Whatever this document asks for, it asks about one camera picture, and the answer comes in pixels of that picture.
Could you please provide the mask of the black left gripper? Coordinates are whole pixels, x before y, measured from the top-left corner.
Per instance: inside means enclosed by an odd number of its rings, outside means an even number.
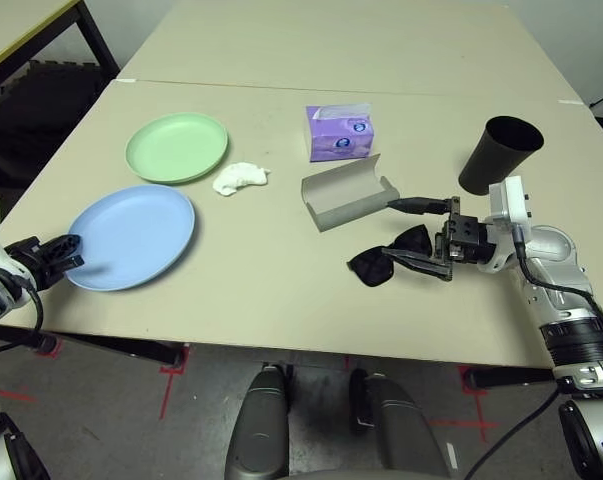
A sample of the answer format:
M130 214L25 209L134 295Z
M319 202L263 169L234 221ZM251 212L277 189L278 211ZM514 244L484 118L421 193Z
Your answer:
M5 251L30 272L36 290L43 291L64 277L58 266L62 259L65 259L64 270L72 270L84 264L83 258L77 255L80 246L79 235L64 234L45 243L41 243L38 238L27 238L8 245Z

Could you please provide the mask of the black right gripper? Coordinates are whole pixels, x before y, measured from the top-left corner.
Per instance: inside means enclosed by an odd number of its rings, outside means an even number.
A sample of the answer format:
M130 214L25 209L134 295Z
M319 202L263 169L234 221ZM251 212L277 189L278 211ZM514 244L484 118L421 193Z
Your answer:
M414 215L448 215L442 229L435 234L435 258L410 250L381 249L385 256L405 268L451 281L454 264L485 264L495 253L496 245L488 240L487 225L477 217L462 215L458 197L400 198L389 201L387 207Z

